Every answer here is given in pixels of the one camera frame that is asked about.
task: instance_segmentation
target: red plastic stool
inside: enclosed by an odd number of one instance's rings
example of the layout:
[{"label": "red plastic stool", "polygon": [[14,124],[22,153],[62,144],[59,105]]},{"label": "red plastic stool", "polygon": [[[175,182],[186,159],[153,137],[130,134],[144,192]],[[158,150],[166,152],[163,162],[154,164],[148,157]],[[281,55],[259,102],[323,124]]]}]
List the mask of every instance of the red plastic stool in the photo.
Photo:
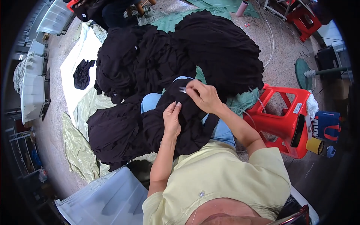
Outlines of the red plastic stool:
[{"label": "red plastic stool", "polygon": [[[312,23],[310,24],[306,18],[307,15]],[[313,16],[308,9],[301,6],[289,13],[287,16],[287,22],[293,22],[301,32],[300,40],[305,42],[315,31],[321,27],[321,23],[316,16]]]},{"label": "red plastic stool", "polygon": [[72,12],[74,12],[74,10],[71,8],[73,5],[75,5],[76,3],[78,3],[80,0],[71,0],[67,5],[66,5],[66,7],[70,10],[70,11],[72,11]]},{"label": "red plastic stool", "polygon": [[[278,147],[282,153],[296,159],[304,157],[308,140],[305,123],[306,101],[310,92],[289,87],[271,87],[268,84],[264,85],[264,89],[265,92],[260,97],[263,105],[266,106],[271,97],[279,92],[287,106],[287,109],[283,109],[285,115],[275,116],[263,113],[263,107],[260,102],[257,102],[252,109],[246,110],[254,122],[247,115],[244,115],[244,120],[258,132],[264,131],[278,136],[275,142],[271,142],[260,133],[267,147]],[[290,102],[286,93],[295,95],[293,103]]]}]

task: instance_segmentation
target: pink roll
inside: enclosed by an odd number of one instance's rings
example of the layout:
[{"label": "pink roll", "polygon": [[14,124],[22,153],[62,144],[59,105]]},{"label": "pink roll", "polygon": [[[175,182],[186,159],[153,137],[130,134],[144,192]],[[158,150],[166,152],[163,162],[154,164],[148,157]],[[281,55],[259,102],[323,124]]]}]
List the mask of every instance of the pink roll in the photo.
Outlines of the pink roll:
[{"label": "pink roll", "polygon": [[238,17],[241,17],[241,16],[243,15],[246,7],[247,7],[248,5],[249,5],[249,3],[247,3],[246,1],[243,1],[243,2],[241,3],[241,5],[239,6],[238,11],[236,12],[236,15],[237,15]]}]

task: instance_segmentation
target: green stand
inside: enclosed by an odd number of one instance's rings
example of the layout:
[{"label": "green stand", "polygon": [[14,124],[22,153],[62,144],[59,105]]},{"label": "green stand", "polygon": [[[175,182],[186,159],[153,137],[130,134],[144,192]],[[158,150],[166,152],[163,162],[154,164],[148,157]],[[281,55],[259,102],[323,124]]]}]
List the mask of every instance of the green stand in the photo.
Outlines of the green stand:
[{"label": "green stand", "polygon": [[[296,74],[297,82],[301,89],[310,90],[312,88],[312,77],[307,78],[304,75],[304,73],[309,70],[311,70],[311,69],[309,68],[309,66],[307,65],[305,60],[303,60],[303,59],[296,60],[295,74]],[[333,68],[333,69],[324,69],[324,70],[316,71],[315,74],[316,75],[324,75],[327,73],[342,72],[342,71],[347,71],[347,70],[351,70],[351,67],[337,67],[337,68]]]},{"label": "green stand", "polygon": [[299,87],[305,90],[311,90],[312,88],[312,78],[306,78],[304,72],[309,71],[310,68],[303,59],[297,59],[295,62],[295,75]]}]

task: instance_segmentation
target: light blue jeans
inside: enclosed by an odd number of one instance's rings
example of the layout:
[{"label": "light blue jeans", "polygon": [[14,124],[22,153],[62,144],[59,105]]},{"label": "light blue jeans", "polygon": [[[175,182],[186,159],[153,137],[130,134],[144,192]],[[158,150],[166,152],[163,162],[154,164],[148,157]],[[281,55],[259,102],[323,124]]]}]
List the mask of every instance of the light blue jeans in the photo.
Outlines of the light blue jeans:
[{"label": "light blue jeans", "polygon": [[[180,76],[180,77],[176,78],[175,80],[186,79],[186,78],[192,79],[191,77]],[[140,108],[141,113],[155,109],[160,98],[161,98],[161,94],[158,94],[158,93],[150,93],[150,94],[146,95],[143,98],[143,101],[141,102],[141,108]],[[208,116],[209,116],[209,114],[207,114],[202,119],[203,124],[205,123]],[[235,141],[234,141],[233,134],[232,134],[231,130],[229,129],[229,127],[221,119],[219,119],[219,122],[217,123],[216,127],[214,128],[214,131],[212,132],[212,135],[211,135],[211,139],[216,140],[216,141],[221,141],[221,142],[227,143],[227,144],[235,147]]]}]

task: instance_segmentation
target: person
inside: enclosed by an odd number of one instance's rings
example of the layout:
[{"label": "person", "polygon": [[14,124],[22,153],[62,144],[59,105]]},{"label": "person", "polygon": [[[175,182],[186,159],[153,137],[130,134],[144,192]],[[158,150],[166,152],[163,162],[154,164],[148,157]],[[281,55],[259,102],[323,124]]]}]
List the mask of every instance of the person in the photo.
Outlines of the person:
[{"label": "person", "polygon": [[[276,219],[273,209],[284,206],[291,188],[279,149],[267,148],[259,133],[220,101],[213,86],[193,80],[186,93],[220,119],[205,146],[173,162],[181,103],[163,112],[165,130],[150,171],[143,224],[270,224]],[[141,111],[155,108],[158,95],[145,96]],[[233,135],[246,147],[248,163],[238,158]]]},{"label": "person", "polygon": [[126,19],[124,12],[127,7],[140,0],[80,0],[72,6],[76,16],[83,22],[93,20],[106,31],[112,27],[126,27],[137,24],[136,17]]}]

